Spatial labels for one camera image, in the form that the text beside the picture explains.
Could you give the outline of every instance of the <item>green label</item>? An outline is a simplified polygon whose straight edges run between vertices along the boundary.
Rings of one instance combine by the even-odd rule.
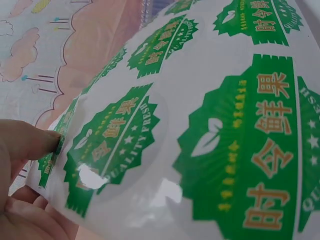
[[[149,103],[152,84],[132,87],[83,126],[67,153],[64,181],[69,183],[66,207],[86,216],[90,201],[108,184],[120,184],[128,169],[141,165],[142,151],[154,142],[159,122]]]
[[[198,23],[185,16],[171,19],[148,37],[132,54],[127,66],[139,71],[137,78],[158,74],[163,61],[193,39],[193,33],[198,30],[196,28]]]
[[[217,16],[214,30],[229,36],[243,33],[251,36],[253,44],[288,46],[286,36],[271,0],[233,0]]]
[[[114,69],[117,64],[124,59],[124,55],[127,53],[127,50],[123,47],[118,53],[117,55],[115,55],[110,61],[109,63],[103,68],[103,70],[94,77],[94,79],[89,83],[89,85],[83,89],[81,95],[86,94],[87,92],[89,92],[89,90],[91,89],[91,87],[98,82],[99,79],[105,77],[112,69]]]
[[[111,61],[108,63],[108,65],[106,65],[104,67],[104,69],[102,70],[102,72],[100,72],[91,82],[90,84],[82,91],[81,95],[86,94],[91,87],[102,77],[106,76],[108,74],[108,72],[112,69],[114,69],[117,64],[123,59],[123,56],[126,54],[126,49],[122,48],[118,54],[116,56],[114,56]],[[75,98],[72,103],[70,104],[66,114],[64,114],[61,119],[59,120],[58,124],[56,125],[56,127],[54,128],[54,131],[58,132],[61,134],[61,138],[60,138],[60,142],[59,145],[57,147],[56,152],[51,153],[43,158],[41,158],[38,162],[39,162],[39,167],[38,170],[41,171],[41,178],[39,181],[39,187],[43,187],[45,188],[49,179],[49,175],[51,173],[51,170],[53,168],[53,166],[55,165],[55,162],[58,158],[58,155],[61,152],[61,149],[64,145],[65,142],[65,138],[66,138],[66,133],[68,131],[69,128],[69,124],[71,122],[71,119],[74,115],[75,112],[75,107],[78,101],[78,98]]]
[[[40,178],[40,181],[38,184],[39,187],[46,188],[46,186],[47,186],[51,170],[52,170],[53,166],[55,165],[57,157],[58,157],[58,155],[62,149],[62,146],[65,142],[66,134],[67,134],[71,119],[75,113],[77,101],[78,101],[78,97],[73,99],[68,110],[66,111],[66,113],[64,115],[62,115],[58,124],[54,128],[54,131],[61,134],[60,142],[58,144],[56,152],[51,153],[51,154],[41,158],[38,161],[38,163],[39,163],[38,170],[41,171],[41,178]]]
[[[302,194],[299,232],[310,214],[320,210],[320,96],[298,77],[302,135]]]
[[[189,10],[193,4],[201,0],[180,0],[173,4],[164,15],[178,14],[183,11]]]
[[[195,221],[216,221],[224,239],[291,240],[298,134],[291,57],[255,54],[189,116],[173,167]]]
[[[286,0],[273,0],[273,3],[285,32],[289,34],[291,29],[300,31],[299,26],[303,24],[297,11]]]

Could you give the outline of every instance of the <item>leaf logo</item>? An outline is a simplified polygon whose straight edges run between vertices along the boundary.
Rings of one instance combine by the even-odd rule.
[[[220,141],[220,136],[218,134],[222,128],[222,121],[220,121],[218,118],[209,118],[209,131],[200,138],[191,154],[191,157],[198,157],[212,152]]]

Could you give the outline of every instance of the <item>cloud drawing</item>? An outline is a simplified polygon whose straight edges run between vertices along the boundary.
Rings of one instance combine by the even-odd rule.
[[[0,80],[13,82],[22,75],[22,70],[37,59],[36,41],[38,28],[31,28],[11,48],[11,56],[0,63]]]
[[[33,0],[18,0],[18,2],[14,5],[13,10],[10,12],[9,17],[12,18],[20,15],[33,2]]]
[[[14,34],[14,26],[10,22],[7,22],[6,20],[0,21],[0,36],[4,35],[10,35],[12,36]]]

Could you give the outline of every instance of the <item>white star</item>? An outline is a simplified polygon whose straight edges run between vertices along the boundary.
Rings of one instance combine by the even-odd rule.
[[[123,155],[123,154],[125,154],[125,151],[126,151],[125,149],[121,149],[121,150],[119,151],[119,154],[120,154],[120,155]]]
[[[314,129],[316,127],[316,123],[314,121],[310,121],[308,122],[308,125],[310,126],[311,129]]]
[[[311,161],[311,164],[312,164],[312,166],[313,165],[318,165],[318,158],[317,157],[315,157],[315,156],[312,156],[311,158],[310,158],[310,161]]]
[[[134,138],[133,136],[129,135],[127,138],[124,139],[125,144],[130,144],[133,138]]]
[[[314,147],[319,148],[318,140],[318,137],[314,137],[312,134],[310,135],[308,142],[311,144],[311,149],[313,149]]]

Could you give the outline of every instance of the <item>finger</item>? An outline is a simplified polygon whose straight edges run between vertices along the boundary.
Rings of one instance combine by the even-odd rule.
[[[33,189],[31,189],[29,186],[25,185],[19,188],[17,191],[15,191],[15,193],[11,197],[16,200],[33,204],[35,200],[39,197],[39,194]]]
[[[43,209],[46,209],[46,206],[48,205],[48,201],[43,196],[38,196],[36,200],[33,202],[33,206]]]
[[[5,211],[26,219],[55,240],[69,240],[64,229],[45,210],[28,202],[9,197],[5,205]]]
[[[10,156],[4,141],[0,138],[0,214],[4,209],[11,177]]]
[[[78,233],[79,226],[61,215],[50,204],[45,208],[45,211],[63,228],[70,240],[74,240]]]
[[[38,160],[53,152],[59,135],[40,130],[26,122],[0,119],[0,136],[5,143],[10,160]]]

